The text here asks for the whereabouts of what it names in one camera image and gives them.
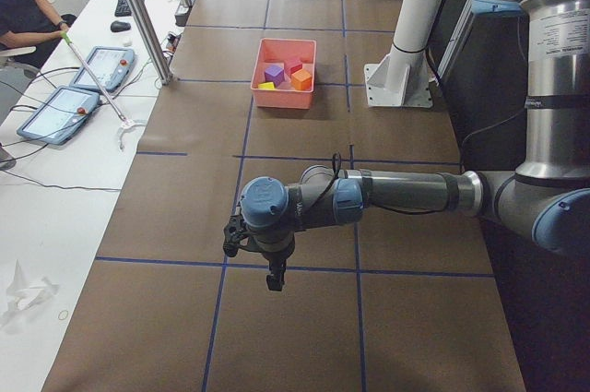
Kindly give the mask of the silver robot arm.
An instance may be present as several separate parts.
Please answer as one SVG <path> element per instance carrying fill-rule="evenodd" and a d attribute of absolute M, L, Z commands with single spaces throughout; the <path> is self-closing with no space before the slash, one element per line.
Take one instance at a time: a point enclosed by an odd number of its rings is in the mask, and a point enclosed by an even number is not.
<path fill-rule="evenodd" d="M 261 254 L 282 289 L 296 232 L 357 222 L 366 208 L 483 216 L 560 255 L 589 254 L 589 0 L 470 0 L 476 15 L 529 18 L 525 161 L 514 172 L 308 168 L 296 184 L 259 177 L 224 230 L 227 256 Z"/>

